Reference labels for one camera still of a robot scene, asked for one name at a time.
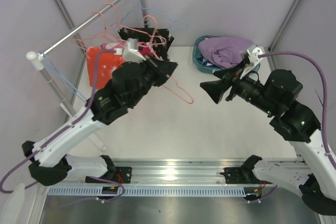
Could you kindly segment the light blue wire hanger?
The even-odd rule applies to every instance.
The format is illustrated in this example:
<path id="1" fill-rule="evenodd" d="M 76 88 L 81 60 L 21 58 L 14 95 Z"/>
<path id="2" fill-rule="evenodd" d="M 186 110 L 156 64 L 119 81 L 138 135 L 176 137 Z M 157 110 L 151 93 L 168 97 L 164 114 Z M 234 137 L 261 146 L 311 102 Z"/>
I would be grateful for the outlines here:
<path id="1" fill-rule="evenodd" d="M 52 60 L 42 51 L 39 52 L 43 56 L 43 65 L 47 67 L 56 78 L 66 86 L 68 90 L 70 90 L 76 97 L 78 97 L 81 101 L 85 102 L 85 96 L 76 88 L 63 74 L 62 72 L 54 65 Z"/>

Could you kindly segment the pink hanger of orange trousers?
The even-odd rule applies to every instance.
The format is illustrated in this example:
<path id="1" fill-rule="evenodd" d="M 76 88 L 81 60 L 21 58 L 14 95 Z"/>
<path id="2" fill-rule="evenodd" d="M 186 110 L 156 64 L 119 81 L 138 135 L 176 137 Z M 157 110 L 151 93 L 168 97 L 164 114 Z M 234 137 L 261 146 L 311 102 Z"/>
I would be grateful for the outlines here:
<path id="1" fill-rule="evenodd" d="M 150 42 L 149 42 L 149 49 L 150 51 L 154 54 L 155 58 L 157 60 L 159 60 L 159 57 L 158 55 L 156 54 L 156 52 L 154 51 L 154 37 L 155 37 L 155 33 L 156 33 L 156 30 L 157 30 L 157 26 L 158 26 L 158 22 L 157 20 L 151 16 L 151 15 L 145 15 L 143 17 L 143 23 L 145 24 L 145 22 L 148 21 L 148 19 L 151 19 L 154 21 L 154 29 L 153 29 L 153 32 L 152 32 L 152 35 L 150 35 Z M 194 103 L 194 98 L 191 96 L 190 93 L 188 93 L 182 86 L 180 86 L 180 84 L 178 83 L 178 81 L 174 78 L 174 76 L 171 76 L 170 77 L 170 80 L 172 80 L 175 84 L 175 86 L 180 90 L 182 91 L 185 95 L 187 95 L 187 97 L 189 99 L 186 99 L 184 98 L 183 96 L 181 96 L 178 92 L 176 92 L 175 90 L 171 89 L 170 87 L 168 87 L 166 84 L 163 85 L 164 88 L 166 88 L 168 91 L 170 91 L 172 94 L 174 94 L 177 98 L 179 98 L 180 100 L 182 100 L 183 102 L 191 105 Z"/>

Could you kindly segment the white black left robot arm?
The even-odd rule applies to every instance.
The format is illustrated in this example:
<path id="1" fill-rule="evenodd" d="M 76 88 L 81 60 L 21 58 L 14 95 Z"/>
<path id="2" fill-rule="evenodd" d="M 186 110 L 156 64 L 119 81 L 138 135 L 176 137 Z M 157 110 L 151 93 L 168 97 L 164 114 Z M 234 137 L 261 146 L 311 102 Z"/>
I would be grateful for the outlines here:
<path id="1" fill-rule="evenodd" d="M 96 91 L 68 123 L 39 142 L 26 141 L 22 145 L 30 159 L 31 177 L 44 186 L 63 180 L 112 181 L 117 169 L 108 155 L 78 157 L 69 151 L 126 115 L 152 87 L 165 84 L 177 66 L 176 62 L 150 57 L 141 62 L 124 62 L 112 73 L 104 88 Z"/>

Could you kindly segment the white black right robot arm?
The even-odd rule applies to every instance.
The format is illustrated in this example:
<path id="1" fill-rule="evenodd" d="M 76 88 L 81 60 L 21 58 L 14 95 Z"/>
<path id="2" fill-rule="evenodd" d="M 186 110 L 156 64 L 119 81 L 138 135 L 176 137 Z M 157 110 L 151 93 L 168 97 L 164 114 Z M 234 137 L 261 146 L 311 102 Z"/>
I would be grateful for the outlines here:
<path id="1" fill-rule="evenodd" d="M 303 85 L 289 70 L 276 69 L 265 84 L 243 77 L 238 70 L 215 72 L 217 81 L 202 82 L 201 88 L 215 103 L 226 91 L 226 101 L 238 96 L 265 112 L 276 133 L 290 143 L 304 159 L 310 171 L 287 170 L 262 157 L 252 155 L 241 165 L 242 175 L 271 182 L 301 197 L 314 212 L 335 216 L 335 172 L 323 153 L 321 123 L 314 112 L 296 100 Z"/>

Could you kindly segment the orange trousers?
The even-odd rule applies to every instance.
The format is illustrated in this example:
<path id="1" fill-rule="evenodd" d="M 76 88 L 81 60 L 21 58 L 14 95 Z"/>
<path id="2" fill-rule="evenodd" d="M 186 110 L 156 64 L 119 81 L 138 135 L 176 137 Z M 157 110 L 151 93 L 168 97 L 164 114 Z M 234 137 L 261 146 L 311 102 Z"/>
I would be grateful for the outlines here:
<path id="1" fill-rule="evenodd" d="M 102 89 L 112 78 L 112 72 L 125 62 L 121 55 L 117 55 L 114 52 L 103 52 L 99 57 L 98 70 L 97 74 L 95 74 L 95 60 L 100 51 L 102 51 L 102 49 L 96 47 L 90 47 L 86 51 L 89 83 L 90 86 L 93 87 L 94 78 L 97 77 L 96 89 Z"/>

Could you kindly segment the blue white patterned trousers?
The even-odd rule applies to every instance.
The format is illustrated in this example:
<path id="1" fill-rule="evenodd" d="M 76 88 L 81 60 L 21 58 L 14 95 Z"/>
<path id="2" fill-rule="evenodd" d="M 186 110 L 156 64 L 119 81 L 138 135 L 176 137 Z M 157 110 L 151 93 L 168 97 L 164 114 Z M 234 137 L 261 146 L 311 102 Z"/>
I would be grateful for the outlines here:
<path id="1" fill-rule="evenodd" d="M 216 68 L 217 65 L 213 64 L 212 62 L 210 62 L 209 60 L 207 60 L 204 57 L 200 57 L 199 60 L 202 62 L 202 65 L 204 67 L 208 67 L 208 68 Z"/>

